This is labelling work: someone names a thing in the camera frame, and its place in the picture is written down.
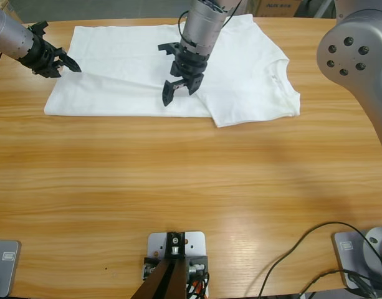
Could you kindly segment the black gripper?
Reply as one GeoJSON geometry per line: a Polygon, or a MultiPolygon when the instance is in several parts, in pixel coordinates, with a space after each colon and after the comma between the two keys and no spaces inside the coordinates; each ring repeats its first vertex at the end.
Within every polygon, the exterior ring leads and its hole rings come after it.
{"type": "Polygon", "coordinates": [[[24,57],[18,58],[18,61],[31,69],[33,74],[45,78],[60,78],[61,66],[67,67],[72,72],[82,71],[76,61],[66,55],[63,48],[56,48],[36,35],[32,40],[32,47],[24,57]]]}
{"type": "Polygon", "coordinates": [[[165,81],[162,91],[162,101],[165,107],[173,101],[176,89],[186,87],[189,95],[192,95],[200,88],[210,56],[209,54],[192,53],[179,42],[172,43],[171,48],[174,62],[170,74],[174,77],[181,77],[181,80],[176,82],[165,81]]]}

